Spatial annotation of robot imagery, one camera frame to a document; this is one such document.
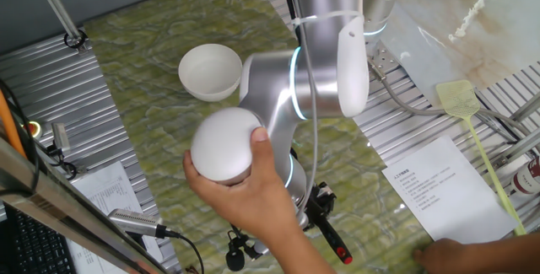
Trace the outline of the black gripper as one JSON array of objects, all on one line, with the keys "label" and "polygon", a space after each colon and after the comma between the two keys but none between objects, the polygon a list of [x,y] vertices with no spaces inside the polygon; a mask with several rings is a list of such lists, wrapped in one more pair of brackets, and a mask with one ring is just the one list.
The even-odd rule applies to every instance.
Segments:
[{"label": "black gripper", "polygon": [[304,230],[323,227],[327,223],[327,214],[333,211],[337,197],[326,182],[319,184],[318,194],[312,194],[307,201],[305,215],[307,223]]}]

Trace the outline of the person's left hand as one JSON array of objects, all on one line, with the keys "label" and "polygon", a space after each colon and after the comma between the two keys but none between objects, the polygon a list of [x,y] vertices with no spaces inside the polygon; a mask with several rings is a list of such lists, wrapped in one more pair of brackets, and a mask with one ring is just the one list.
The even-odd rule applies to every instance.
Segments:
[{"label": "person's left hand", "polygon": [[183,169],[191,190],[220,217],[265,244],[282,234],[300,234],[294,205],[274,168],[273,149],[263,127],[251,134],[251,174],[238,185],[226,186],[201,176],[185,151]]}]

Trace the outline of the person's right hand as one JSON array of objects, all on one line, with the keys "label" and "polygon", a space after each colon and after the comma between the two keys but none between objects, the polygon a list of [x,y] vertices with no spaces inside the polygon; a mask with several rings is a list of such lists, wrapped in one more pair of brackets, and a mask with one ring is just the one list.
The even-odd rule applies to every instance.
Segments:
[{"label": "person's right hand", "polygon": [[424,250],[415,250],[413,258],[430,274],[458,274],[467,272],[466,253],[464,244],[441,239]]}]

